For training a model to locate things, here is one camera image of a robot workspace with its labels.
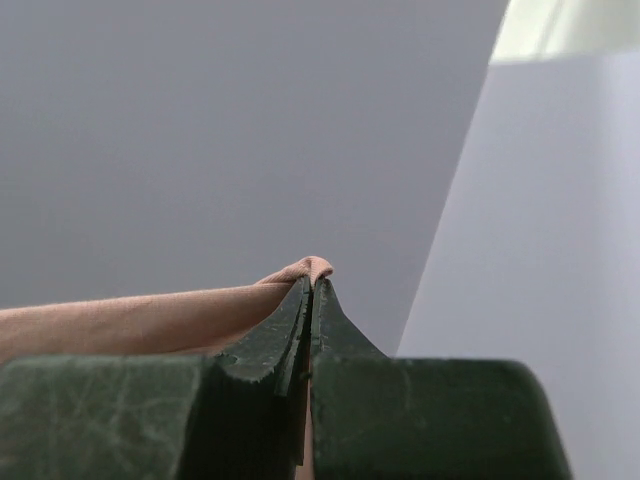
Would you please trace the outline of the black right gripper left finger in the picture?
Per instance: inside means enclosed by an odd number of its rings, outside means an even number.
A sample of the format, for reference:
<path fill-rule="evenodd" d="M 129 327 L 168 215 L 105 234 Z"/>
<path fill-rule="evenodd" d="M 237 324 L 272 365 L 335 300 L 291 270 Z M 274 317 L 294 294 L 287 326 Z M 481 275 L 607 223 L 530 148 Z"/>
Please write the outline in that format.
<path fill-rule="evenodd" d="M 5 479 L 291 479 L 311 286 L 217 355 L 40 356 L 1 370 Z"/>

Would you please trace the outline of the pink t shirt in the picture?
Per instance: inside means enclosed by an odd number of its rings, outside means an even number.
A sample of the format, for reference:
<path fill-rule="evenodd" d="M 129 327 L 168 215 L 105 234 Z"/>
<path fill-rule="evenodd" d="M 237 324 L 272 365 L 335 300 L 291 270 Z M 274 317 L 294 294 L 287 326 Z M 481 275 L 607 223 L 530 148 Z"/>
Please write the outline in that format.
<path fill-rule="evenodd" d="M 251 285 L 4 309 L 1 360 L 218 352 L 271 315 L 296 281 L 332 272 L 308 256 Z"/>

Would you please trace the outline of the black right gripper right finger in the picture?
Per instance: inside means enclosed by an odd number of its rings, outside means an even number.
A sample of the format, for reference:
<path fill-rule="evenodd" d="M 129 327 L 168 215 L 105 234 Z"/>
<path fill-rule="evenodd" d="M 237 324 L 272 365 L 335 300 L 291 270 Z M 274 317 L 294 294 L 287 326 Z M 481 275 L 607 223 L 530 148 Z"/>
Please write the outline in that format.
<path fill-rule="evenodd" d="M 545 392 L 512 360 L 394 358 L 320 280 L 311 320 L 319 479 L 568 479 Z"/>

